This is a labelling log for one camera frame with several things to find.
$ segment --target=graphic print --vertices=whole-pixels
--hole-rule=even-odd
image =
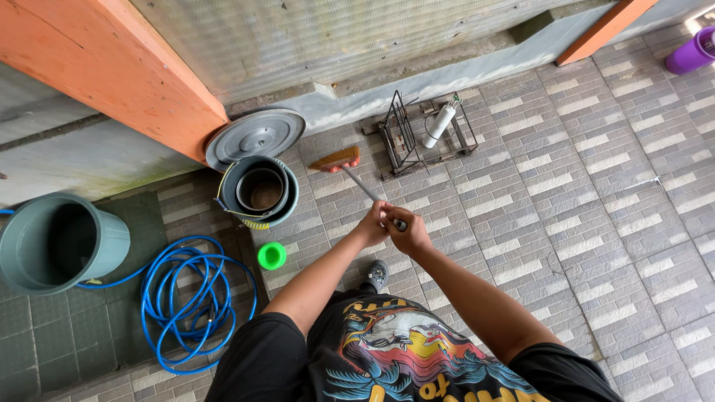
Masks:
[[[418,393],[422,399],[457,401],[448,393],[451,383],[474,384],[471,388],[478,390],[482,389],[479,383],[489,376],[512,388],[520,402],[548,402],[469,339],[407,300],[395,298],[381,306],[358,301],[342,314],[345,326],[337,354],[352,370],[326,369],[327,382],[333,386],[324,391],[327,396],[350,401],[383,401],[387,396],[413,401],[413,394]],[[483,392],[487,391],[477,391],[479,399]],[[511,394],[505,388],[501,392]],[[469,392],[465,400],[476,402],[477,397]]]

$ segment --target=white cylinder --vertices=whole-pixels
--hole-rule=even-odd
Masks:
[[[427,134],[424,138],[422,138],[422,144],[425,147],[431,148],[435,146],[437,140],[440,138],[442,132],[444,132],[445,128],[447,127],[447,124],[449,124],[449,121],[452,119],[452,117],[454,117],[455,113],[456,110],[454,110],[454,108],[450,105],[446,104],[442,106],[440,114],[437,115],[437,118],[432,123],[432,126],[430,126],[430,129],[427,131]]]

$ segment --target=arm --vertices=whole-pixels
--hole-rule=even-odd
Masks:
[[[380,225],[380,211],[386,205],[385,201],[375,201],[355,229],[291,279],[263,313],[283,313],[307,335],[355,256],[388,238],[388,231]]]
[[[430,274],[459,316],[497,359],[508,364],[519,352],[537,343],[563,345],[516,300],[436,250],[421,217],[404,208],[385,210],[388,214],[381,222],[395,246]],[[408,229],[397,230],[394,218],[407,222]]]

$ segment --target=orange beam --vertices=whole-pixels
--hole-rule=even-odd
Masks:
[[[206,163],[221,103],[129,0],[0,1],[12,67]]]
[[[636,18],[648,11],[658,0],[621,0],[601,17],[581,38],[556,59],[563,66],[591,56]]]

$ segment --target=broom head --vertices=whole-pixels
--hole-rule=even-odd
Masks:
[[[355,166],[360,162],[360,148],[353,145],[349,148],[341,149],[332,154],[320,158],[308,166],[309,169],[320,170],[322,172],[335,173],[342,169],[344,165]]]

